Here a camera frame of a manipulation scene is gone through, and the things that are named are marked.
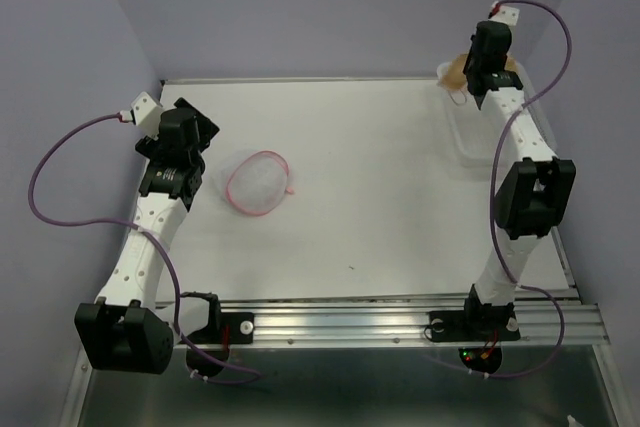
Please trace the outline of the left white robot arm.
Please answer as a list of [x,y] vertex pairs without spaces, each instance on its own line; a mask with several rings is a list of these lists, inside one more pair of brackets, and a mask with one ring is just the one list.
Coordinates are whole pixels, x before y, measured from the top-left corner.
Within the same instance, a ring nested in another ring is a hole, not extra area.
[[146,92],[128,118],[144,134],[135,149],[148,163],[116,266],[96,300],[79,305],[74,323],[93,368],[161,374],[184,336],[210,341],[222,331],[215,294],[176,288],[173,305],[156,306],[162,272],[177,276],[168,252],[202,185],[202,154],[219,129],[185,99],[165,109]]

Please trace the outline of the beige bra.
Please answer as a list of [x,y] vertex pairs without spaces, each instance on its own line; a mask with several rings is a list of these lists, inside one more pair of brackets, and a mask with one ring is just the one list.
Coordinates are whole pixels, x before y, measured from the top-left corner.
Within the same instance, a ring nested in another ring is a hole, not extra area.
[[514,87],[523,89],[515,60],[509,54],[460,54],[447,67],[440,85],[449,91],[467,90],[475,95]]

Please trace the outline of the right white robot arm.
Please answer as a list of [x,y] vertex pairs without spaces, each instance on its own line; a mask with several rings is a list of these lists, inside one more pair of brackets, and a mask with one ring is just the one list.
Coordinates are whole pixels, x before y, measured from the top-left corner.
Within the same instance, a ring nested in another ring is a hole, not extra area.
[[469,93],[497,133],[489,194],[492,250],[460,313],[466,340],[516,340],[515,292],[529,257],[564,217],[576,177],[528,111],[519,76],[506,68],[509,26],[481,21],[463,68]]

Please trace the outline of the white mesh laundry bag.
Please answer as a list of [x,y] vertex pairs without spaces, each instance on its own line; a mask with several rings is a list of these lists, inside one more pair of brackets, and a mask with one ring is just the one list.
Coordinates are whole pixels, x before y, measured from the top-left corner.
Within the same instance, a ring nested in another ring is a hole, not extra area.
[[240,150],[221,161],[212,178],[221,198],[233,209],[260,217],[293,193],[290,174],[289,163],[272,150]]

